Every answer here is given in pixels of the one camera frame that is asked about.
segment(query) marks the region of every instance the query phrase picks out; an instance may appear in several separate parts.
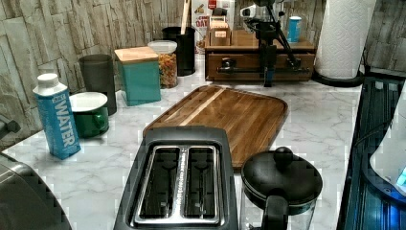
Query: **white marble countertop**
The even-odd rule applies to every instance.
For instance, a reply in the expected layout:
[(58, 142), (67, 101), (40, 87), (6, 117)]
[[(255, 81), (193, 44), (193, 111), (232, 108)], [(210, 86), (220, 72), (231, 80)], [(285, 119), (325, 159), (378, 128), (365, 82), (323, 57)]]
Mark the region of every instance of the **white marble countertop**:
[[(125, 182), (142, 142), (144, 128), (204, 80), (204, 58), (196, 58), (196, 73), (181, 77), (162, 100), (127, 107), (118, 92), (118, 111), (102, 136), (81, 140), (81, 151), (60, 161), (47, 150), (43, 131), (6, 149), (5, 154), (30, 165), (56, 195), (74, 229), (113, 229)], [(289, 115), (271, 150), (290, 147), (320, 171), (324, 187), (311, 229), (335, 229), (350, 156), (361, 87), (334, 88), (314, 81), (220, 84), (280, 98)]]

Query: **french press lid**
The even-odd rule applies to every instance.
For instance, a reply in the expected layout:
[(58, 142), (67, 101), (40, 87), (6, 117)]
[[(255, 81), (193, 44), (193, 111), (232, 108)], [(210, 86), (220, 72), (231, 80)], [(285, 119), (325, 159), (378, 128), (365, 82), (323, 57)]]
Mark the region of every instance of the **french press lid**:
[(323, 188), (317, 169), (286, 147), (253, 155), (242, 166), (241, 178), (254, 204), (266, 210), (270, 196), (281, 198), (289, 215), (300, 214), (301, 207), (314, 201)]

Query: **wooden organizer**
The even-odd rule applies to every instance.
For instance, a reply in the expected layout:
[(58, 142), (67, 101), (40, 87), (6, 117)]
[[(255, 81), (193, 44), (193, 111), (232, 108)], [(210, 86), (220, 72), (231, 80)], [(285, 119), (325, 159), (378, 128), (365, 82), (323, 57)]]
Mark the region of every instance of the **wooden organizer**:
[[(219, 74), (217, 67), (221, 67), (223, 58), (233, 58), (237, 61), (238, 68), (259, 67), (259, 48), (255, 34), (248, 34), (246, 31), (232, 31), (230, 46), (213, 46), (206, 37), (205, 47), (205, 77), (206, 81), (263, 81), (259, 74)], [(276, 68), (285, 68), (287, 54), (281, 44), (275, 40), (278, 47)], [(302, 67), (308, 68), (306, 74), (278, 73), (274, 75), (274, 81), (309, 81), (313, 73), (315, 48), (301, 39), (297, 43), (289, 43), (295, 58), (300, 58)]]
[(206, 126), (226, 130), (235, 170), (278, 135), (287, 104), (277, 98), (219, 86), (201, 86), (144, 129)]

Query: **french press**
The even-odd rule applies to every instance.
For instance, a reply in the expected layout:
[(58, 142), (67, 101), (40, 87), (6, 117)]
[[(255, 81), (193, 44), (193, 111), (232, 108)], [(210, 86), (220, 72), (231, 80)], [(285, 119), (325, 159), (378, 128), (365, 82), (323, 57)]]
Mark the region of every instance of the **french press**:
[(253, 155), (242, 166), (241, 230), (306, 230), (323, 180), (286, 147)]

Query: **bamboo lid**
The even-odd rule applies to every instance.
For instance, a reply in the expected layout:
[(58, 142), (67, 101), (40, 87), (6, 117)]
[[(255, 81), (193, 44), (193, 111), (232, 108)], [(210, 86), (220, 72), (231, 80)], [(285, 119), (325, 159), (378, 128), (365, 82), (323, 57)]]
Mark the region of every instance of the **bamboo lid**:
[(137, 47), (114, 51), (122, 64), (158, 60), (158, 55), (149, 47)]

